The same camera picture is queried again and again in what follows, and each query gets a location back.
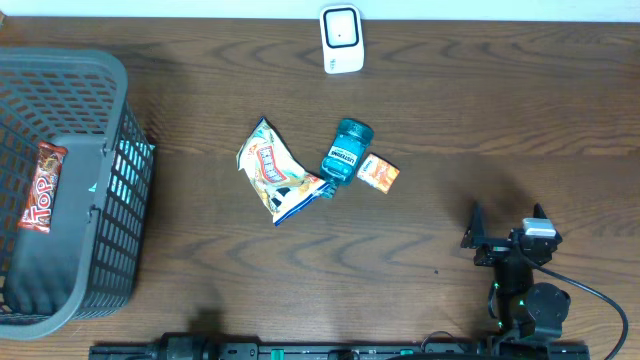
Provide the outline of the orange Kleenex tissue pack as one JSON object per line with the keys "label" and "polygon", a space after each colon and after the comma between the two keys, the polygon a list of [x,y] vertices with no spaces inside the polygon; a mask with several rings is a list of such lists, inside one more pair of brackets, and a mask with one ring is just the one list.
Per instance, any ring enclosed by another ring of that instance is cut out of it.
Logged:
{"label": "orange Kleenex tissue pack", "polygon": [[371,153],[357,171],[357,178],[384,194],[387,194],[400,174],[391,163]]}

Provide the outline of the blue mouthwash bottle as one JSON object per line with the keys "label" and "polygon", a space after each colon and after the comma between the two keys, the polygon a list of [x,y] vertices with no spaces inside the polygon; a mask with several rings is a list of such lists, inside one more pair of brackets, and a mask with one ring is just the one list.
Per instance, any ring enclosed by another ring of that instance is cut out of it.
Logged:
{"label": "blue mouthwash bottle", "polygon": [[320,166],[320,175],[327,183],[323,197],[331,199],[340,186],[351,183],[373,138],[373,129],[364,123],[349,118],[340,122],[334,142]]}

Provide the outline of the yellow snack bag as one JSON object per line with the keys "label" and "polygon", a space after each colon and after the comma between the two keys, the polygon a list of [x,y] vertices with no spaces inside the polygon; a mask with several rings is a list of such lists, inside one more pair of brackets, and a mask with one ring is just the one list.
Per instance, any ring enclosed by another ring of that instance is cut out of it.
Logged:
{"label": "yellow snack bag", "polygon": [[236,162],[272,214],[275,226],[311,204],[329,187],[295,160],[266,117],[260,118],[243,143]]}

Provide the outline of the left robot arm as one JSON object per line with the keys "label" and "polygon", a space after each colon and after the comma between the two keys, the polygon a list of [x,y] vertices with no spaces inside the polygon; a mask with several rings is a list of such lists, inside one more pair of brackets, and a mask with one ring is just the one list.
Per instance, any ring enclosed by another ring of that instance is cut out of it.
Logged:
{"label": "left robot arm", "polygon": [[214,360],[216,345],[200,334],[165,333],[157,343],[157,360]]}

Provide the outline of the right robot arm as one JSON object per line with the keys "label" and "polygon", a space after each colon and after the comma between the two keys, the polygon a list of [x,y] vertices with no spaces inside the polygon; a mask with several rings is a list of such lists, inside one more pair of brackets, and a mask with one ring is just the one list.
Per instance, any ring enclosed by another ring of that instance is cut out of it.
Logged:
{"label": "right robot arm", "polygon": [[542,207],[506,237],[487,234],[482,208],[473,206],[461,246],[473,249],[476,266],[494,270],[488,308],[501,323],[504,342],[550,343],[562,335],[570,296],[557,286],[535,282],[533,271],[552,260],[562,242]]}

